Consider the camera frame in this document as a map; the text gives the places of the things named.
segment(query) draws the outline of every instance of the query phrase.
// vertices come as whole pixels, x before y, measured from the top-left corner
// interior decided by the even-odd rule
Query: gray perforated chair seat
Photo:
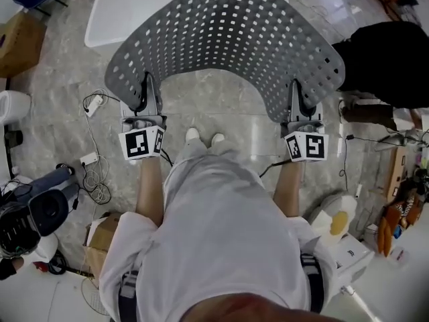
[[[136,110],[145,99],[146,72],[160,86],[169,76],[205,68],[228,70],[253,84],[278,123],[286,117],[294,78],[309,107],[345,78],[342,58],[284,0],[173,0],[121,45],[105,83]]]

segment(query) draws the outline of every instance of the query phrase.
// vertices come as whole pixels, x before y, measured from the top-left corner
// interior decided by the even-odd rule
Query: marble floor
[[[32,96],[29,115],[14,125],[22,130],[24,143],[12,150],[13,164],[21,174],[37,178],[51,171],[55,164],[66,162],[78,166],[78,159],[93,152],[82,110],[82,99],[104,86],[104,72],[109,61],[85,47],[84,34],[94,0],[67,0],[69,7],[53,6],[40,63],[15,77],[12,88]],[[348,38],[357,28],[386,21],[383,8],[376,0],[290,0],[294,6],[329,42]],[[168,130],[164,147],[172,159],[184,144],[190,126],[200,130],[205,142],[222,132],[248,159],[250,166],[261,172],[268,164],[278,162],[286,148],[280,139],[279,125],[265,113],[259,93],[247,82],[229,72],[203,70],[170,77],[162,83],[164,113]],[[323,101],[326,131],[330,135],[328,160],[305,166],[300,190],[302,214],[311,211],[321,200],[336,191],[345,190],[339,176],[345,163],[338,114],[339,93]],[[96,205],[88,197],[80,198],[78,209],[71,213],[56,232],[61,249],[70,265],[80,268],[84,259],[81,246],[93,215],[107,210],[133,210],[136,201],[138,166],[124,161],[117,134],[120,131],[119,106],[111,100],[90,118],[101,154],[109,161],[105,183],[112,192],[111,202]],[[377,139],[385,129],[373,125],[346,124],[345,134]],[[365,224],[377,217],[383,199],[371,193],[376,180],[383,180],[382,168],[388,154],[374,152],[373,144],[353,140],[347,148],[348,187],[355,194],[363,185],[357,218],[351,232],[359,235]],[[162,164],[163,175],[170,167]],[[263,182],[273,192],[279,168],[270,170]]]

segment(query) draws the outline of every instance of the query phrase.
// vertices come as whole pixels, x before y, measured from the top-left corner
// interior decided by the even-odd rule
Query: brown box
[[[386,184],[384,185],[384,195],[387,202],[395,200],[397,192],[400,189],[402,173],[405,166],[405,147],[396,147],[391,151],[389,174],[387,175]]]
[[[46,26],[19,12],[0,25],[0,77],[11,78],[39,63]]]
[[[121,213],[112,213],[95,229],[93,238],[89,245],[86,245],[90,225],[86,227],[86,237],[83,246],[85,248],[86,263],[91,267],[94,277],[98,280],[106,260],[107,251],[118,226]]]

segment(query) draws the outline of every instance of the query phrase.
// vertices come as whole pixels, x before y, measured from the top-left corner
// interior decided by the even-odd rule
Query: belt strap
[[[137,322],[137,297],[135,284],[139,271],[127,272],[122,277],[119,289],[118,306],[121,322]]]
[[[324,287],[319,262],[313,255],[301,253],[301,265],[310,284],[310,311],[320,313],[324,303]]]

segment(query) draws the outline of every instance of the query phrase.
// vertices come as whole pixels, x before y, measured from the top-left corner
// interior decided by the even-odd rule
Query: chair leg
[[[34,9],[38,10],[39,12],[43,13],[44,15],[47,15],[48,17],[51,16],[48,12],[44,11],[43,9],[41,9],[39,7],[34,7]]]
[[[63,5],[63,6],[66,6],[66,7],[68,7],[68,5],[66,4],[66,3],[63,3],[61,0],[55,0],[57,3],[60,3],[61,5]]]

